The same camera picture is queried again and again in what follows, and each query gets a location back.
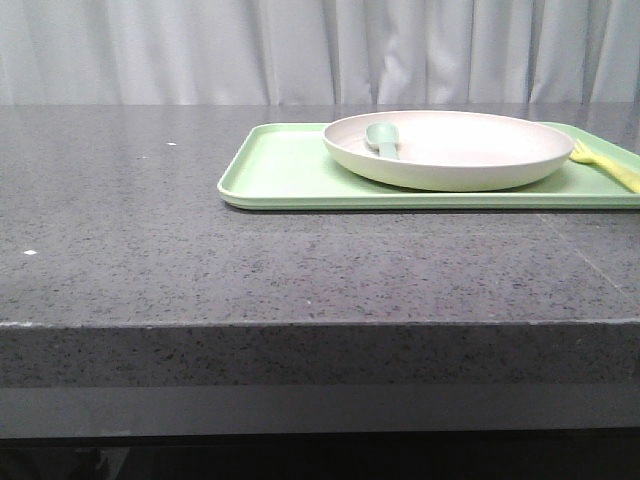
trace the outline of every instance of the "fork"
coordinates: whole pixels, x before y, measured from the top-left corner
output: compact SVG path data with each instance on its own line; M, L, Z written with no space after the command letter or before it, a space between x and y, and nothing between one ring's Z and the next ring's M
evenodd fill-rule
M569 158L574 162L597 165L632 192L640 193L640 173L629 170L604 155L595 153L580 140L576 140Z

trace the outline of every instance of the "curtain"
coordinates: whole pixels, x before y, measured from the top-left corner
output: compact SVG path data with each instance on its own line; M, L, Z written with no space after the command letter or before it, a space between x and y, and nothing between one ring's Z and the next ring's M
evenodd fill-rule
M2 104L640 100L638 0L0 0Z

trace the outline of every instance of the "white plate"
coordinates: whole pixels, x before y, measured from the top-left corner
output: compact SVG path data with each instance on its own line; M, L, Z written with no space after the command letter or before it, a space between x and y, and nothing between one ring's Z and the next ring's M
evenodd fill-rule
M365 141L374 122L400 131L398 160L380 158ZM323 130L332 157L379 182L421 190L500 190L540 180L567 160L573 139L546 125L482 113L409 110L337 120Z

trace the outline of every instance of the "green spoon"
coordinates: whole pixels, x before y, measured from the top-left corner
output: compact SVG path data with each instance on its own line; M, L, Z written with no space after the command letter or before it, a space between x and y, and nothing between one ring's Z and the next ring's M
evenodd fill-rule
M398 158L396 145L399 138L398 127L393 123L378 122L372 123L367 127L367 144L372 149L377 150L381 157Z

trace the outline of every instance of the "granite countertop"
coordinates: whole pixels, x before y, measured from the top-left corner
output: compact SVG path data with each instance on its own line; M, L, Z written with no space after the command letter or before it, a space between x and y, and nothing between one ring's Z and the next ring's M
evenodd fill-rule
M637 210L219 197L252 127L371 108L0 107L0 388L637 383ZM432 108L640 151L637 104Z

